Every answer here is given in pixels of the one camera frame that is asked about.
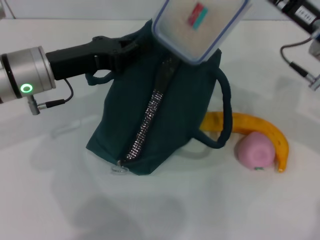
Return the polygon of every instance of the plastic container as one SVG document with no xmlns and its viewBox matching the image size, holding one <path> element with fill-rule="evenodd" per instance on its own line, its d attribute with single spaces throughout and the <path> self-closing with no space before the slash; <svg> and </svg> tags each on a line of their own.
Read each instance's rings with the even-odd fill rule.
<svg viewBox="0 0 320 240">
<path fill-rule="evenodd" d="M 207 61 L 250 8 L 250 0 L 166 0 L 154 36 L 192 65 Z"/>
</svg>

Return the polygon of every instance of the wall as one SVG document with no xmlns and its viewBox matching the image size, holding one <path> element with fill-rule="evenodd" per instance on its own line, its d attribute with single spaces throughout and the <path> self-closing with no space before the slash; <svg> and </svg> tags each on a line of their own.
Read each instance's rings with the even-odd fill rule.
<svg viewBox="0 0 320 240">
<path fill-rule="evenodd" d="M 13 13 L 21 19 L 114 19 L 146 20 L 151 18 L 162 0 L 7 0 Z M 284 20 L 285 16 L 267 0 L 252 0 L 248 20 Z"/>
</svg>

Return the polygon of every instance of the black cable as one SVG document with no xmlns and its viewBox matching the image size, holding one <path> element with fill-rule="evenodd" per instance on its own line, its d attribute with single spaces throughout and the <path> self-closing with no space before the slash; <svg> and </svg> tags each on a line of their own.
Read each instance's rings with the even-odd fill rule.
<svg viewBox="0 0 320 240">
<path fill-rule="evenodd" d="M 288 45 L 284 45 L 280 48 L 280 54 L 281 57 L 283 58 L 283 60 L 289 64 L 289 66 L 295 70 L 298 74 L 300 74 L 303 78 L 305 78 L 306 80 L 308 80 L 311 84 L 314 82 L 314 77 L 309 74 L 309 72 L 307 70 L 305 70 L 303 67 L 301 67 L 300 65 L 296 64 L 294 61 L 290 61 L 284 54 L 284 49 L 288 49 L 288 48 L 294 48 L 294 47 L 298 47 L 301 45 L 304 45 L 306 43 L 309 43 L 310 41 L 312 41 L 312 37 L 309 37 L 308 39 L 304 40 L 304 41 L 300 41 L 297 43 L 293 43 L 293 44 L 288 44 Z"/>
<path fill-rule="evenodd" d="M 66 78 L 64 80 L 65 80 L 66 84 L 69 86 L 70 91 L 71 91 L 71 95 L 66 100 L 64 100 L 64 103 L 66 103 L 66 102 L 69 102 L 73 98 L 74 90 L 73 90 L 71 84 L 69 83 L 69 81 Z"/>
<path fill-rule="evenodd" d="M 289 48 L 294 48 L 294 47 L 298 47 L 304 44 L 307 44 L 308 42 L 312 41 L 312 37 L 309 37 L 308 39 L 304 40 L 304 41 L 300 41 L 297 43 L 293 43 L 293 44 L 288 44 L 288 45 L 284 45 L 280 48 L 280 54 L 281 57 L 283 58 L 283 60 L 288 63 L 290 65 L 291 61 L 288 60 L 288 58 L 285 56 L 284 54 L 284 49 L 289 49 Z"/>
<path fill-rule="evenodd" d="M 69 81 L 66 78 L 64 79 L 64 81 L 66 82 L 66 84 L 70 88 L 71 95 L 67 99 L 59 99 L 59 100 L 47 101 L 47 102 L 41 103 L 38 105 L 38 107 L 45 106 L 45 108 L 49 109 L 49 108 L 53 108 L 55 106 L 65 104 L 66 102 L 69 102 L 74 96 L 74 89 L 72 88 L 71 84 L 69 83 Z"/>
<path fill-rule="evenodd" d="M 12 9 L 11 9 L 11 7 L 10 7 L 9 3 L 7 2 L 7 0 L 3 0 L 3 1 L 5 2 L 5 4 L 6 4 L 7 8 L 9 9 L 9 12 L 11 13 L 12 18 L 13 18 L 13 19 L 17 19 L 17 18 L 16 18 L 16 16 L 15 16 L 15 14 L 14 14 L 14 12 L 12 11 Z"/>
</svg>

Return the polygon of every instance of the yellow banana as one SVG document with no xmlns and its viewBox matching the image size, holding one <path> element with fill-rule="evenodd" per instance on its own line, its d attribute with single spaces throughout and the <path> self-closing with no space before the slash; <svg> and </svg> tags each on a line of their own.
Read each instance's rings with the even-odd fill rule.
<svg viewBox="0 0 320 240">
<path fill-rule="evenodd" d="M 233 133 L 248 135 L 252 132 L 259 132 L 266 135 L 274 145 L 275 157 L 278 161 L 278 172 L 286 170 L 289 155 L 289 144 L 284 134 L 270 122 L 261 118 L 233 113 Z M 207 112 L 200 129 L 204 132 L 221 132 L 223 130 L 223 112 Z"/>
</svg>

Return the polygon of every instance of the sticker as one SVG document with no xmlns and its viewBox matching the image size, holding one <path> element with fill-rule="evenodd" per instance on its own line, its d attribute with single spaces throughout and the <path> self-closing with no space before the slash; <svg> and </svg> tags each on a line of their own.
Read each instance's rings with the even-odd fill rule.
<svg viewBox="0 0 320 240">
<path fill-rule="evenodd" d="M 299 9 L 295 12 L 295 15 L 305 21 L 307 24 L 312 24 L 314 20 L 316 20 L 316 16 L 306 9 L 304 6 L 299 7 Z"/>
<path fill-rule="evenodd" d="M 188 24 L 193 27 L 195 30 L 199 28 L 201 25 L 202 21 L 204 20 L 205 16 L 208 13 L 208 8 L 206 8 L 204 5 L 201 3 L 197 3 L 188 18 Z"/>
</svg>

